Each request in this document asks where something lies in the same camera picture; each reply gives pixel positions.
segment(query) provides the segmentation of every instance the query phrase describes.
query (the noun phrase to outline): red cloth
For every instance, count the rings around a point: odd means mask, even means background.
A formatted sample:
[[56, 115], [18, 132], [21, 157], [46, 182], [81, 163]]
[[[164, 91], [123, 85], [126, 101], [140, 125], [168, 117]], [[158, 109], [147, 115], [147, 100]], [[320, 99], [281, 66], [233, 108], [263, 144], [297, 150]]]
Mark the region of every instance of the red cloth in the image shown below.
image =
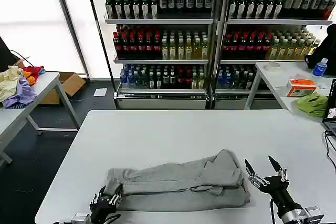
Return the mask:
[[29, 66], [29, 67], [25, 67], [23, 68], [23, 70], [25, 70], [26, 72], [30, 72], [32, 77], [35, 78], [35, 82], [37, 81], [37, 78], [38, 78], [38, 72], [44, 68], [43, 66], [41, 67], [32, 67], [32, 66]]

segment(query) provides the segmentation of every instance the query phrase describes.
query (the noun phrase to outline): white paper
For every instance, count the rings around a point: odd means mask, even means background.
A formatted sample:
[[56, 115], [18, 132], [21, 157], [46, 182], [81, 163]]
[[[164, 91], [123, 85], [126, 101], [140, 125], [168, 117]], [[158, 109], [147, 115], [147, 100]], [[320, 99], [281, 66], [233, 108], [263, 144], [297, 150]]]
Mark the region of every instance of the white paper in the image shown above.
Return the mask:
[[96, 89], [93, 96], [94, 97], [104, 97], [106, 95], [106, 91], [107, 91], [107, 89]]

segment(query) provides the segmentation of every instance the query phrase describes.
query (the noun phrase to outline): shelf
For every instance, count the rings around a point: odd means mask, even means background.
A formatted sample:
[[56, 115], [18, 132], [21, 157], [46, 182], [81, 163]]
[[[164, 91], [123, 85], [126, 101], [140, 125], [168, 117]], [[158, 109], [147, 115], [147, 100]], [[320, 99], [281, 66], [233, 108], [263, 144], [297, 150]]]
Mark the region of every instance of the shelf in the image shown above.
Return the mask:
[[119, 88], [118, 93], [123, 94], [175, 94], [175, 95], [205, 95], [204, 89], [128, 89]]
[[221, 60], [220, 64], [255, 64], [257, 62], [304, 62], [303, 60]]
[[114, 59], [114, 63], [123, 64], [176, 64], [176, 65], [205, 65], [208, 60], [119, 60]]
[[241, 25], [316, 25], [329, 26], [331, 20], [309, 20], [309, 19], [239, 19], [232, 18], [228, 20], [228, 24]]
[[105, 19], [105, 22], [109, 25], [211, 25], [213, 19]]
[[[216, 89], [217, 95], [250, 94], [250, 89]], [[272, 94], [270, 90], [257, 90], [257, 94]]]

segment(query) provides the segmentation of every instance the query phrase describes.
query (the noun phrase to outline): robotic hand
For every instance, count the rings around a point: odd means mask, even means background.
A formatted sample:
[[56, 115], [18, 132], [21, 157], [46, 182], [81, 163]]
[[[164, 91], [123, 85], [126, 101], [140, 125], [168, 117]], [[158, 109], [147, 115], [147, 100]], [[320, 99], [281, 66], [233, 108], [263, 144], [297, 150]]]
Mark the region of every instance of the robotic hand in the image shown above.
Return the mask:
[[248, 180], [263, 193], [271, 196], [271, 211], [273, 203], [278, 207], [278, 216], [284, 224], [318, 224], [324, 214], [317, 206], [302, 208], [300, 204], [293, 201], [287, 187], [289, 180], [287, 178], [286, 169], [282, 169], [280, 164], [271, 156], [268, 156], [277, 176], [261, 178], [255, 173], [252, 166], [245, 159], [246, 171], [249, 175]]

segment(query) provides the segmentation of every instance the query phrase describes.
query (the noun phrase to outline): green cloth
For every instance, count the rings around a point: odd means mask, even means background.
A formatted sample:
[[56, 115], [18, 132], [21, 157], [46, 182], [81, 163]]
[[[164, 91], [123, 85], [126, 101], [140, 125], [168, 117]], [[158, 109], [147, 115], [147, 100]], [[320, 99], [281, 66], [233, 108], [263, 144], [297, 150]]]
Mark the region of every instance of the green cloth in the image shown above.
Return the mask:
[[314, 92], [295, 100], [296, 105], [307, 114], [317, 117], [323, 117], [328, 104], [328, 97]]

